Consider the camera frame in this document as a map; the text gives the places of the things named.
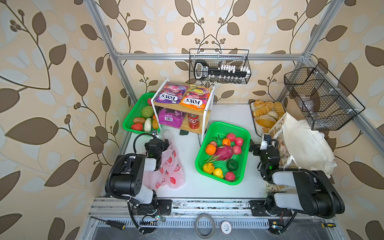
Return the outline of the pink plastic grocery bag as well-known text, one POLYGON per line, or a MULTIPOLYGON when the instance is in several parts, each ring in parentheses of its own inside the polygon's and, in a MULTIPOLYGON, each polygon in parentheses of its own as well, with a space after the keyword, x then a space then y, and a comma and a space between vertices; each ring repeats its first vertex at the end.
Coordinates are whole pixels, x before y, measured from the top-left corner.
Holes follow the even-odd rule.
POLYGON ((185 173, 182 162, 171 132, 165 131, 165 140, 169 141, 169 147, 162 152, 160 169, 154 172, 144 172, 144 186, 157 191, 162 186, 171 189, 182 187, 185 182, 185 173))

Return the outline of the cream canvas tote bag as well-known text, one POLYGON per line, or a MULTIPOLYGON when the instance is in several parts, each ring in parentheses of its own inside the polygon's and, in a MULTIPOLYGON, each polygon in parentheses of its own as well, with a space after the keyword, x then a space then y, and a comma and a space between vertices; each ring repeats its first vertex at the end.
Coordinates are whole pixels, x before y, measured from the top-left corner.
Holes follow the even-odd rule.
POLYGON ((298 121, 285 113, 268 131, 263 128, 263 132, 279 141, 279 169, 323 171, 328 179, 331 178, 337 166, 333 151, 325 135, 311 130, 307 121, 298 121))

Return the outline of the purple snack bag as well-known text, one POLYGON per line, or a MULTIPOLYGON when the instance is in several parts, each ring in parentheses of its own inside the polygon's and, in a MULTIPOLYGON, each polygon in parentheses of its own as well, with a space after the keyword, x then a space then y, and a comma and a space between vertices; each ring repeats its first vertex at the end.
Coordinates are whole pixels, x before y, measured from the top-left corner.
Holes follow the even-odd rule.
POLYGON ((163 108, 159 112, 159 124, 179 129, 184 121, 185 112, 163 108))

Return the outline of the green fruit basket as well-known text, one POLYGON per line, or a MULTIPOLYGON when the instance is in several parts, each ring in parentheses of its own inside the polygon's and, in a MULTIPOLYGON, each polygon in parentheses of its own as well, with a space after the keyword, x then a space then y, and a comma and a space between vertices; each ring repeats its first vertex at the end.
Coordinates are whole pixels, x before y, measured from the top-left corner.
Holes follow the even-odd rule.
POLYGON ((238 185, 244 178, 250 141, 250 133, 242 127, 223 122, 212 123, 206 132, 202 146, 195 160, 197 171, 206 177, 222 183, 238 185), (215 145, 217 149, 223 145, 231 146, 234 151, 234 155, 231 159, 238 162, 238 170, 229 172, 226 166, 227 161, 215 161, 212 162, 215 166, 213 174, 209 175, 205 173, 203 171, 203 165, 207 163, 206 161, 211 157, 205 152, 205 148, 208 144, 215 145))

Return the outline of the red cola can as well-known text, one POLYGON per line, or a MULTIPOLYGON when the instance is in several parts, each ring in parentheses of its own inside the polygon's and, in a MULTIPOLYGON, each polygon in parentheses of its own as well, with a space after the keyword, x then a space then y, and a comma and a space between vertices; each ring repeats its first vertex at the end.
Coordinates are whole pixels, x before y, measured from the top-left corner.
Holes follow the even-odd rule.
POLYGON ((200 127, 200 116, 188 113, 188 121, 190 129, 198 129, 200 127))

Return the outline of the orange Fox's candy bag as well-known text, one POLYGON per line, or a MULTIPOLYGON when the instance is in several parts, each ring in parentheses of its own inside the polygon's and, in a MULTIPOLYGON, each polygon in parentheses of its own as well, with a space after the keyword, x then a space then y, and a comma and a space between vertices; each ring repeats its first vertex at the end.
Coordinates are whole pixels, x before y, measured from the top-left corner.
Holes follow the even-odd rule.
POLYGON ((183 96, 180 105, 196 111, 205 109, 212 89, 190 85, 183 96))

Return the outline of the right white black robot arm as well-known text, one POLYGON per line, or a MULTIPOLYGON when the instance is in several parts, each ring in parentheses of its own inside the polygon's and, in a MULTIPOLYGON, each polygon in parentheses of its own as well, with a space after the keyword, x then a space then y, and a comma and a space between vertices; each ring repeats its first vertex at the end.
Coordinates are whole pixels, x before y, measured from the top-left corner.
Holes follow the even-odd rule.
POLYGON ((280 168, 279 141, 264 135, 260 144, 252 143, 250 152, 260 157, 258 170, 268 184, 293 187, 295 192, 268 193, 263 204, 251 201, 259 214, 276 216, 291 212, 331 219, 345 212, 345 203, 323 171, 280 168))

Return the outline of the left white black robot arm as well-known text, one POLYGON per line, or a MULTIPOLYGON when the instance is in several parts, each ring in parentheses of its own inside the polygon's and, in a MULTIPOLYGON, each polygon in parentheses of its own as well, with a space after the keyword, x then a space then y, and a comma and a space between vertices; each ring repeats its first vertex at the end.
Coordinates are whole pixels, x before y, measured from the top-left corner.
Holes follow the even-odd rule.
POLYGON ((169 147, 167 139, 161 140, 149 133, 139 134, 133 141, 133 153, 119 155, 112 166, 106 181, 106 193, 111 197, 126 200, 137 206, 157 208, 157 194, 144 186, 144 173, 161 169, 162 153, 169 147), (141 136, 150 136, 145 143, 145 153, 139 154, 136 148, 141 136))

